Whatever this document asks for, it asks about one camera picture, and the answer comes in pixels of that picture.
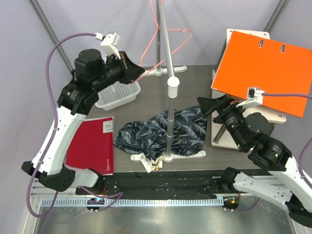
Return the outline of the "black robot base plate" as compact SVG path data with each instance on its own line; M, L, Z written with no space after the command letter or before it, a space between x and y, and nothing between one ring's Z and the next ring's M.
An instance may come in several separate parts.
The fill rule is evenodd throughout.
M222 185L225 171L160 171L115 173L100 177L87 190L97 195L123 192L122 199L209 199L217 194L237 194L232 185Z

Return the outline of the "pink wire hanger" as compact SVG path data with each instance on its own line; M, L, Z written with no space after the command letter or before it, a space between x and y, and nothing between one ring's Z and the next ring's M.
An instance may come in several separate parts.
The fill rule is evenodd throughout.
M166 65L163 67L164 62L168 59L173 57L173 54L180 50L191 38L193 35L192 29L170 29L166 23L166 16L165 16L165 6L164 1L162 0L151 0L150 1L151 11L154 17L154 21L156 24L156 31L152 36L150 42L148 43L146 49L144 50L139 64L143 64L143 60L147 55L152 43L156 44L156 64L146 70L140 77L136 80L136 82L140 81L141 79L147 76L155 76L160 77L162 75L168 74L170 72L170 65ZM166 46L169 44L169 33L170 32L177 32L181 34L187 34L187 38L179 45L176 49L171 49L170 46Z

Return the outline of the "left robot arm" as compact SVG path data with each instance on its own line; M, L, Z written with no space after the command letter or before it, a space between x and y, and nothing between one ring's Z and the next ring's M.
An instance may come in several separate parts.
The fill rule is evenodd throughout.
M64 157L79 126L99 100L98 93L116 82L132 83L145 70L134 64L124 51L103 60L96 49L81 51L74 65L72 80L61 91L57 117L40 151L33 160L23 162L21 169L54 191L75 187L78 195L86 194L87 190L97 195L103 191L104 177L94 169L67 166Z

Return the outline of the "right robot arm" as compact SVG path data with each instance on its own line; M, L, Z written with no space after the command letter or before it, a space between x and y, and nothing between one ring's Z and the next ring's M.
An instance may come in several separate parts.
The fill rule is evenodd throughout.
M213 119L230 133L238 150L260 169L279 179L285 189L257 180L235 168L228 167L219 179L221 189L250 193L288 212L291 219L312 226L312 179L302 169L302 161L279 140L271 137L274 125L259 112L244 117L243 107L229 95L218 98L198 97L204 116L213 112Z

